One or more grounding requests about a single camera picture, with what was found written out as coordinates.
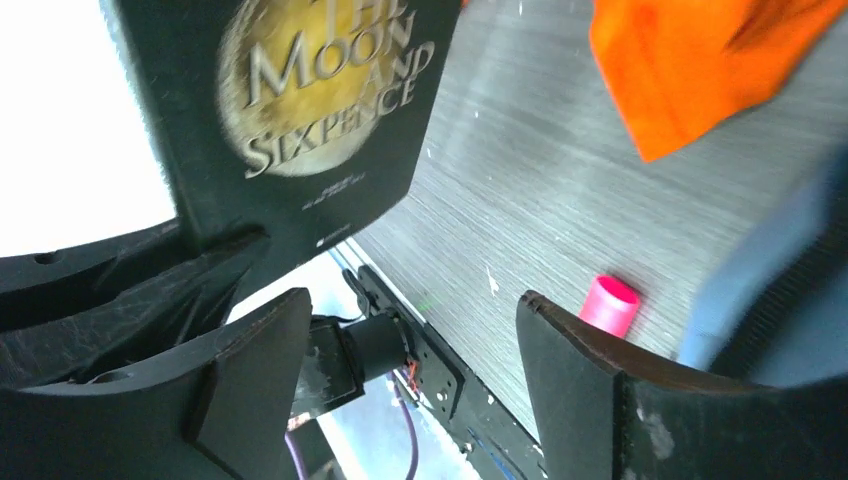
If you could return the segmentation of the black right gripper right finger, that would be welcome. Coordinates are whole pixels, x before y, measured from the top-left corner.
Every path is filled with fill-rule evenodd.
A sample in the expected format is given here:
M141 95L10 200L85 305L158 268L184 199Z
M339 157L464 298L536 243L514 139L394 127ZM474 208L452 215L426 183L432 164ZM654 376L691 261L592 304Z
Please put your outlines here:
M516 332L552 479L843 479L847 380L695 370L525 292Z

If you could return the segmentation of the black Moon and Sixpence book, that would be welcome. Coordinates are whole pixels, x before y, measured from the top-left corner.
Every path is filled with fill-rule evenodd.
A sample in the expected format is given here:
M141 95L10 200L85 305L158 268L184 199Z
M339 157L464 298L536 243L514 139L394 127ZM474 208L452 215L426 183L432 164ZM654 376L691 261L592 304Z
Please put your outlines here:
M269 246L245 298L409 191L457 1L104 1L184 241Z

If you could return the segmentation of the light blue backpack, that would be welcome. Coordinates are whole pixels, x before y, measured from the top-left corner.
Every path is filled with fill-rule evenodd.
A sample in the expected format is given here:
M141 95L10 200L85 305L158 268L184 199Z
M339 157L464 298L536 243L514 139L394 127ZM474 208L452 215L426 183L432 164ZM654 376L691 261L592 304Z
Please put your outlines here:
M708 278L676 360L788 387L847 373L847 149L817 166Z

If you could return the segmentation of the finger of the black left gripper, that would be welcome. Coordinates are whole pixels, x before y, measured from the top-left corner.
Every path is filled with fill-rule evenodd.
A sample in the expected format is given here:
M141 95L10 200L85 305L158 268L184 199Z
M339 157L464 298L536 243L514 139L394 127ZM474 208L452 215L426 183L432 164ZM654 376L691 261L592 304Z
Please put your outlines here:
M94 377L217 328L267 243L251 232L183 262L165 248L132 251L80 288L5 298L2 320L30 324L1 334L2 387Z
M58 251L1 259L1 330L26 329L82 312L114 299L127 282L100 280L124 253L154 251L159 272L186 258L180 226L169 220L154 227Z

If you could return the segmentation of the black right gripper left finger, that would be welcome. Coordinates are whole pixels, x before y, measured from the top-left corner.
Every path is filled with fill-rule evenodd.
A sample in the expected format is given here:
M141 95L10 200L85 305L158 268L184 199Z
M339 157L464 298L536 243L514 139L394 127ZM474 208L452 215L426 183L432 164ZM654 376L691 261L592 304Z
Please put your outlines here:
M1 395L5 479L281 479L312 313L289 290L87 384Z

